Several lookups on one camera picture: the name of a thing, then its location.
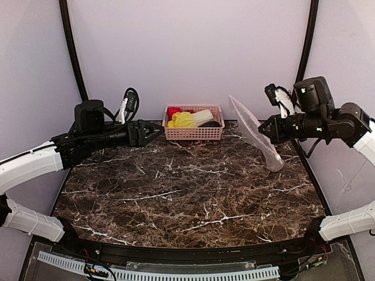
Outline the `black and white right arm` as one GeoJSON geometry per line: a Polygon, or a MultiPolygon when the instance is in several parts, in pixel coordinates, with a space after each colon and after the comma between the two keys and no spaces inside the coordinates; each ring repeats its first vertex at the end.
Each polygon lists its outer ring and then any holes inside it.
{"type": "MultiPolygon", "coordinates": [[[[349,148],[374,163],[374,119],[357,104],[336,108],[326,79],[322,76],[299,81],[293,93],[270,84],[265,93],[280,113],[259,126],[259,133],[280,144],[293,139],[315,138],[330,143],[342,140],[349,148]]],[[[309,242],[322,244],[338,237],[374,229],[374,203],[339,215],[312,220],[305,233],[309,242]]]]}

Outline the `pink perforated plastic basket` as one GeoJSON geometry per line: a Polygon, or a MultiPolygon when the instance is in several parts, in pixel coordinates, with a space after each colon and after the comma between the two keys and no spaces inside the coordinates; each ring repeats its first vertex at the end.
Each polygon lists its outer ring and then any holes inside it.
{"type": "Polygon", "coordinates": [[[167,105],[164,110],[162,125],[165,127],[165,136],[167,141],[219,141],[225,128],[221,107],[218,105],[167,105]],[[213,114],[213,121],[217,122],[219,127],[199,127],[199,128],[168,128],[170,121],[169,109],[180,108],[183,111],[198,112],[208,109],[213,114]]]}

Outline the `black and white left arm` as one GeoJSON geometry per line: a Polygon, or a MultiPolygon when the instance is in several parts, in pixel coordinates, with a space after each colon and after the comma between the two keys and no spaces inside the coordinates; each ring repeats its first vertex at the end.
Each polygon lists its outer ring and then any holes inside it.
{"type": "Polygon", "coordinates": [[[10,189],[44,174],[67,170],[106,148],[143,147],[161,136],[165,128],[143,120],[107,122],[115,116],[101,100],[84,101],[74,108],[74,122],[68,133],[1,161],[1,226],[52,242],[76,235],[64,219],[43,215],[10,199],[10,189]]]}

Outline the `clear zip top bag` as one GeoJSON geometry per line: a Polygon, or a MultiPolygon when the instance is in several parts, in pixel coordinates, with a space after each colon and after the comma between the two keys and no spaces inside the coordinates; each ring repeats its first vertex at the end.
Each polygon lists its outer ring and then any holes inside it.
{"type": "Polygon", "coordinates": [[[237,117],[238,128],[241,132],[243,141],[260,149],[265,157],[266,167],[272,172],[281,170],[284,161],[277,152],[275,146],[270,140],[259,133],[258,127],[261,125],[255,115],[246,108],[240,101],[232,95],[229,98],[229,108],[237,117]]]}

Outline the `yellow toy napa cabbage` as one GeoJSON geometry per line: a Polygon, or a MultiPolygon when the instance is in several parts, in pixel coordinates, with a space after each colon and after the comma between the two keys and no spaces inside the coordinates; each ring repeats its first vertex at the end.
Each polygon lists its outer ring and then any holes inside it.
{"type": "Polygon", "coordinates": [[[212,112],[208,109],[191,112],[176,112],[168,122],[168,128],[198,128],[199,126],[212,121],[214,118],[212,112]]]}

